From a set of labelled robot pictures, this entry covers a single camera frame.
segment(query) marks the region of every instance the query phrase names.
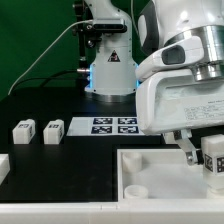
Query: green backdrop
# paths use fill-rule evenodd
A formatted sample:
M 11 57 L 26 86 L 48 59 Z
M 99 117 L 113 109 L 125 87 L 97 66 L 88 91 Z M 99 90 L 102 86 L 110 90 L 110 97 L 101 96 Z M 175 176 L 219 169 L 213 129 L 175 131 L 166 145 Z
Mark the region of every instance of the green backdrop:
M 147 2 L 134 0 L 136 19 Z M 130 15 L 130 0 L 112 3 Z M 76 21 L 72 4 L 72 0 L 0 0 L 0 100 L 62 31 Z M 134 29 L 133 40 L 133 58 L 140 63 L 144 55 Z M 94 58 L 94 50 L 91 51 L 87 52 L 89 62 Z M 26 77 L 48 77 L 61 70 L 75 69 L 78 59 L 78 38 L 67 32 Z M 52 81 L 50 85 L 74 85 L 71 83 Z M 40 81 L 32 81 L 21 87 L 39 84 Z

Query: warning label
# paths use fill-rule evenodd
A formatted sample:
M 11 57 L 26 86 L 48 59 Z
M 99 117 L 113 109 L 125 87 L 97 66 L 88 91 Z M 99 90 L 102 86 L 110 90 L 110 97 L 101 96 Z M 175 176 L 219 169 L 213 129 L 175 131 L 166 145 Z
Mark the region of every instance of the warning label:
M 120 58 L 118 57 L 117 52 L 115 50 L 108 59 L 108 62 L 120 62 Z

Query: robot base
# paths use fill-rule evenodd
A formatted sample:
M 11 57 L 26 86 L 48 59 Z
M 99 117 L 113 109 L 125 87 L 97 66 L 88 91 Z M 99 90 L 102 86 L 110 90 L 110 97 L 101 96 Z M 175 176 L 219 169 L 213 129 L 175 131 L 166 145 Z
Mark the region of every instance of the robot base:
M 102 94 L 96 94 L 93 92 L 85 92 L 85 96 L 87 98 L 106 102 L 106 103 L 123 103 L 123 102 L 135 100 L 135 93 L 131 93 L 127 95 L 102 95 Z

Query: small white block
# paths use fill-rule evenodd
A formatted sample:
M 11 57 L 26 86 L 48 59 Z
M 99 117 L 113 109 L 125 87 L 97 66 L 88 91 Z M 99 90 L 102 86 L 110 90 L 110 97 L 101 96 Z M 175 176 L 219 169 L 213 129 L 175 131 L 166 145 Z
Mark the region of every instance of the small white block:
M 36 133 L 35 121 L 20 121 L 12 132 L 14 144 L 29 144 Z
M 0 184 L 10 171 L 8 154 L 0 154 Z
M 50 121 L 44 129 L 44 144 L 57 145 L 64 136 L 64 121 Z

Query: black cable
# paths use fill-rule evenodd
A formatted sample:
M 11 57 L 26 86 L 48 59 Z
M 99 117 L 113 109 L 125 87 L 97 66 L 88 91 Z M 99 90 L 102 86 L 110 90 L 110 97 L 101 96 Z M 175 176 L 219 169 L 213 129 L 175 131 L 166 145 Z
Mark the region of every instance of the black cable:
M 61 76 L 61 75 L 64 75 L 64 74 L 75 73 L 75 72 L 77 72 L 77 71 L 74 70 L 74 69 L 64 70 L 64 71 L 61 71 L 61 72 L 57 72 L 57 73 L 55 73 L 54 75 L 52 75 L 52 76 L 50 76 L 50 77 L 58 77 L 58 76 Z M 51 80 L 46 79 L 46 80 L 40 85 L 40 87 L 44 87 L 49 81 L 51 81 Z
M 25 79 L 22 80 L 18 83 L 16 83 L 16 85 L 13 87 L 13 89 L 11 90 L 11 93 L 16 89 L 17 86 L 23 84 L 24 82 L 29 82 L 29 81 L 33 81 L 33 80 L 47 80 L 48 82 L 51 80 L 77 80 L 77 78 L 54 78 L 54 77 L 50 77 L 50 78 L 29 78 L 29 79 Z

